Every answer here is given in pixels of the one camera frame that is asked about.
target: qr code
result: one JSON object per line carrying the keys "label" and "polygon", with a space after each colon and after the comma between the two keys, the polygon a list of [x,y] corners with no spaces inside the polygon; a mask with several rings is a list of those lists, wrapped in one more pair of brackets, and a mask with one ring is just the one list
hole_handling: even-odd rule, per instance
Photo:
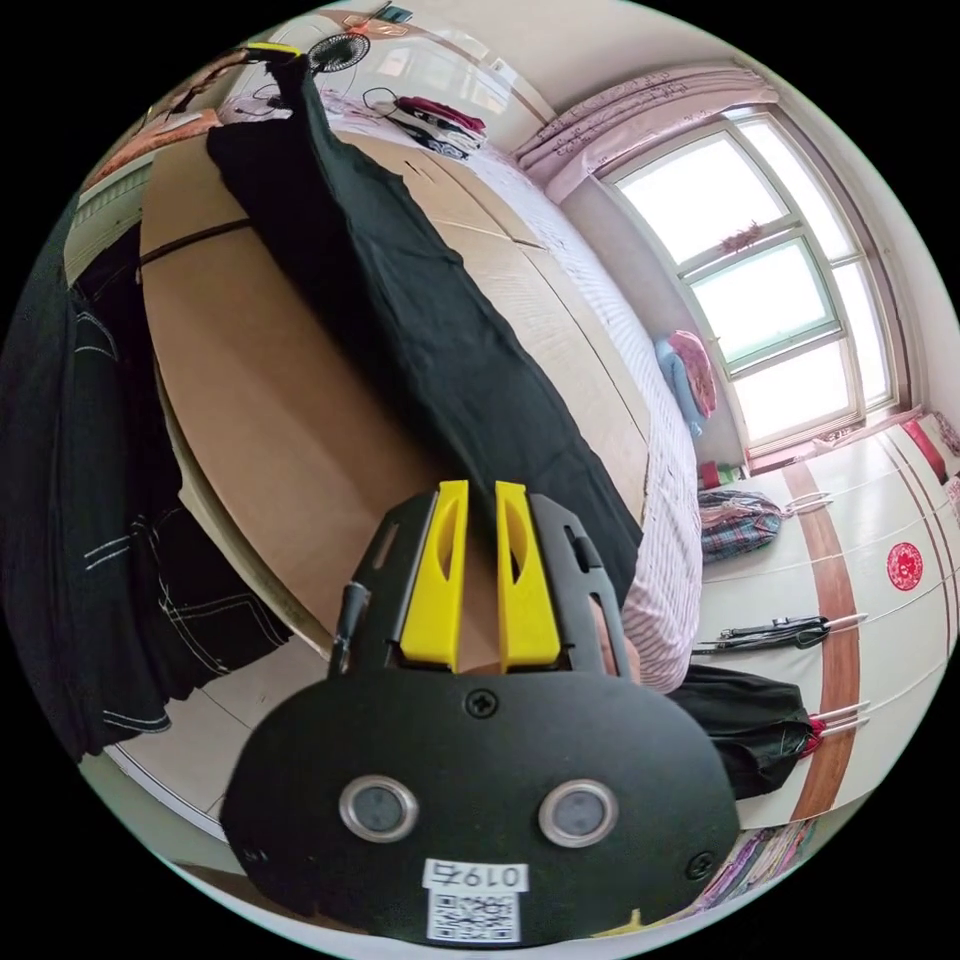
{"label": "qr code", "polygon": [[427,938],[446,943],[519,943],[519,897],[430,891]]}

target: wall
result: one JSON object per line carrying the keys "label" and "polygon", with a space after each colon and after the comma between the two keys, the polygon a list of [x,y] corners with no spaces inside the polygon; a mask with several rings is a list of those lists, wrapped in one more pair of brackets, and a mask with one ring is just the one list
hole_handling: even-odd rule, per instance
{"label": "wall", "polygon": [[557,111],[666,66],[729,56],[729,44],[625,0],[403,0],[472,34],[502,57]]}
{"label": "wall", "polygon": [[[594,179],[586,180],[561,208],[596,251],[651,337],[656,340],[675,330],[698,333],[690,310],[653,248],[604,187]],[[743,448],[722,389],[717,390],[717,410],[694,447],[700,463],[743,462]]]}
{"label": "wall", "polygon": [[803,128],[843,181],[890,273],[908,338],[915,399],[960,426],[960,326],[940,272],[909,214],[856,144],[798,90],[740,55],[782,91],[781,105]]}

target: striped bed sheet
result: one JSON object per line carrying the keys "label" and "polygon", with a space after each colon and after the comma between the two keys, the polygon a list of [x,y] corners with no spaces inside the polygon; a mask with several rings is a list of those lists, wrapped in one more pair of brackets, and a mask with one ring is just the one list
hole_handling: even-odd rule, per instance
{"label": "striped bed sheet", "polygon": [[[337,95],[325,95],[324,103],[334,130],[417,147],[362,103]],[[650,410],[644,537],[622,613],[627,638],[640,654],[644,684],[669,693],[683,682],[689,666],[699,627],[703,578],[697,464],[689,430],[660,373],[652,340],[593,249],[560,208],[509,158],[489,146],[474,154],[467,165],[526,222],[576,283]]]}

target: pillow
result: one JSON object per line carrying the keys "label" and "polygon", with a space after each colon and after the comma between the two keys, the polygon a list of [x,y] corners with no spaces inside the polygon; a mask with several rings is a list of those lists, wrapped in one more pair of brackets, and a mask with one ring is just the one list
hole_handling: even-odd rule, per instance
{"label": "pillow", "polygon": [[706,348],[696,334],[687,330],[677,330],[667,338],[667,342],[686,367],[697,409],[704,418],[710,417],[717,409],[717,385],[713,381],[713,369]]}

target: red decoration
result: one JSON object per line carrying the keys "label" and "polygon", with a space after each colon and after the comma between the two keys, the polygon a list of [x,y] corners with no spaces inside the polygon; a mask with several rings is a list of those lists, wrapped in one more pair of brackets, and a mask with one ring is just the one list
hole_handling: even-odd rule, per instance
{"label": "red decoration", "polygon": [[887,576],[898,590],[915,590],[923,577],[920,551],[912,543],[898,543],[887,556]]}
{"label": "red decoration", "polygon": [[724,253],[739,253],[741,250],[753,246],[760,239],[762,233],[763,227],[756,220],[751,221],[750,226],[745,230],[740,230],[732,237],[727,237],[726,240],[722,241],[720,249]]}
{"label": "red decoration", "polygon": [[720,486],[720,471],[715,461],[700,464],[700,479],[704,490],[716,490]]}

